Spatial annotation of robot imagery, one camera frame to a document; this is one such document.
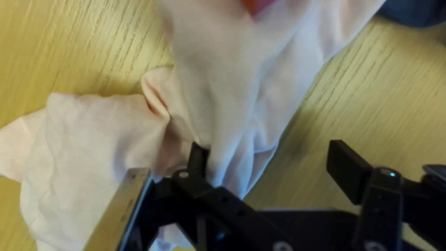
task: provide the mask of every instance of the pink cloth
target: pink cloth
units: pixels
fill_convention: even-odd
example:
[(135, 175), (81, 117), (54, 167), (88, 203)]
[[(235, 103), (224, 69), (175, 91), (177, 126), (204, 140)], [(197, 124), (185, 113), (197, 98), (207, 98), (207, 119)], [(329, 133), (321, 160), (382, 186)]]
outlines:
[[(129, 168), (168, 176), (190, 144), (211, 148), (207, 179), (244, 197), (314, 76), (384, 0), (277, 0), (255, 17), (240, 0), (159, 0), (175, 67), (143, 95), (51, 94), (0, 131), (0, 174), (22, 182), (39, 251), (79, 251)], [(152, 250), (187, 245), (175, 226)]]

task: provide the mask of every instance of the wooden table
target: wooden table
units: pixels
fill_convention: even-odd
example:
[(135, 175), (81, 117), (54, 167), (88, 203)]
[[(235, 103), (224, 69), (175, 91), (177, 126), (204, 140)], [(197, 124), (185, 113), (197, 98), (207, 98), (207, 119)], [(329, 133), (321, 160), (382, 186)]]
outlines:
[[(138, 93), (146, 70), (172, 63), (153, 0), (0, 0), (0, 48), (0, 127), (50, 92)], [(355, 211), (324, 171), (334, 138), (414, 180), (422, 164), (446, 163), (445, 69), (446, 25), (373, 19), (321, 70), (247, 202)], [(0, 178), (2, 251), (35, 250), (19, 190)]]

